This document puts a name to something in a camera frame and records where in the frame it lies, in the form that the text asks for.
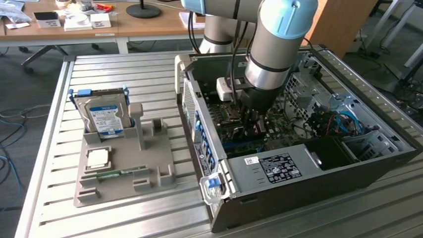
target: circuit board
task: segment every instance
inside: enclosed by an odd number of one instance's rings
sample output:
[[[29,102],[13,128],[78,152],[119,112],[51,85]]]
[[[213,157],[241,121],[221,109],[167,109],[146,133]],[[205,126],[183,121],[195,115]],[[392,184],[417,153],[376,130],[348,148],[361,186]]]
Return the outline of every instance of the circuit board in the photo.
[[[272,108],[265,118],[266,133],[242,139],[244,122],[238,107],[233,103],[209,104],[209,110],[229,158],[289,147],[302,139],[278,106]]]

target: lamp base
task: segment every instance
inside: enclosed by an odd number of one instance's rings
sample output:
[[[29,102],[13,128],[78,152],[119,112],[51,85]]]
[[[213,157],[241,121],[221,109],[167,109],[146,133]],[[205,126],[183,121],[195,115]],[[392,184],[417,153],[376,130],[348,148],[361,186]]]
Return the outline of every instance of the lamp base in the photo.
[[[143,9],[141,4],[135,4],[127,7],[127,14],[137,18],[154,18],[162,14],[162,10],[149,4]]]

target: slotted metal surface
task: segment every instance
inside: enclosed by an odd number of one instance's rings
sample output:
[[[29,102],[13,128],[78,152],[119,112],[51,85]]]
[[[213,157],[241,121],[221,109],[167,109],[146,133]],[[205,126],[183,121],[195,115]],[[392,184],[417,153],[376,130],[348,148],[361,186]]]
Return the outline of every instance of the slotted metal surface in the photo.
[[[87,56],[65,63],[17,237],[408,238],[422,234],[422,156],[392,171],[366,189],[225,233],[210,233],[211,225],[194,175],[174,93],[174,59],[177,54],[183,53],[187,52]],[[330,54],[326,57],[333,60],[334,65],[338,64]],[[106,89],[123,84],[130,88],[131,102],[145,105],[143,120],[157,115],[166,118],[178,187],[75,208],[73,196],[83,122],[63,92],[70,88]],[[344,90],[337,83],[334,88]],[[385,108],[385,112],[398,119],[402,127],[421,140],[421,127],[400,112],[394,112],[392,104],[381,95],[369,93],[374,100],[382,100],[378,103],[381,108]]]

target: hard drive label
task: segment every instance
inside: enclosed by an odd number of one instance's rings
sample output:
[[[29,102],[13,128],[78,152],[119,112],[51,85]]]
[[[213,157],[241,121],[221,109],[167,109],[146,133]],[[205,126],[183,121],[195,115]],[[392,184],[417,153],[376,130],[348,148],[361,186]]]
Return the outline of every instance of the hard drive label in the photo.
[[[118,106],[102,106],[90,108],[90,113],[94,119],[98,132],[105,135],[105,138],[117,137],[123,132],[122,120],[117,116]]]
[[[302,176],[289,153],[260,159],[260,161],[272,183],[278,183]]]

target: white box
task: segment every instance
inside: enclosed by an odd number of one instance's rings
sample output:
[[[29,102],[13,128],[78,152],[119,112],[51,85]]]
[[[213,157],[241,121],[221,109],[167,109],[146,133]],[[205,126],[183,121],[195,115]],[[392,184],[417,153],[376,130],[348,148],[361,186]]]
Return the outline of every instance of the white box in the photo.
[[[34,13],[41,28],[61,27],[58,13],[55,12],[35,12]]]
[[[90,21],[87,21],[87,24],[78,24],[77,22],[66,20],[65,29],[66,31],[93,30],[93,25]]]
[[[109,13],[91,14],[91,24],[94,28],[113,27]]]

